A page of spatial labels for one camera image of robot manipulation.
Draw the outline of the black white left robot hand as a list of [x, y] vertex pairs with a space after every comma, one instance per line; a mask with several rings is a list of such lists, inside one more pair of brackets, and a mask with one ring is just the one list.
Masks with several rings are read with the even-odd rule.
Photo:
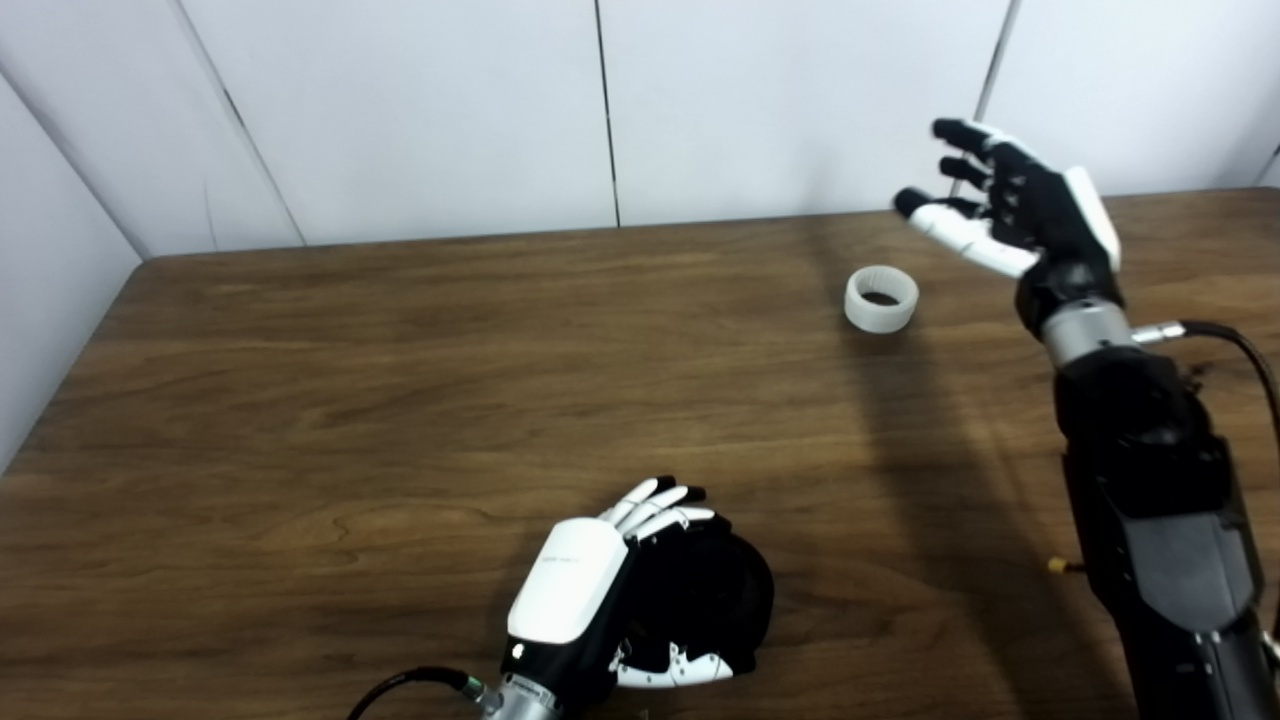
[[730, 537], [707, 492], [650, 477], [550, 529], [507, 618], [495, 719], [567, 719], [616, 687], [669, 689], [751, 673], [751, 650], [689, 630], [678, 562]]

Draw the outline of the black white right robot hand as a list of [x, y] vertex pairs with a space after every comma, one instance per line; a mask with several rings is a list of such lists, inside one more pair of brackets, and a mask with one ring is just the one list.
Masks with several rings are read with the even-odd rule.
[[1027, 331], [1039, 338], [1069, 304], [1124, 304], [1120, 240], [1084, 168], [1053, 169], [1014, 136], [980, 123], [940, 118], [931, 132], [960, 152], [942, 158], [940, 173], [983, 199], [906, 187], [893, 196], [893, 209], [960, 258], [1014, 279], [1014, 307]]

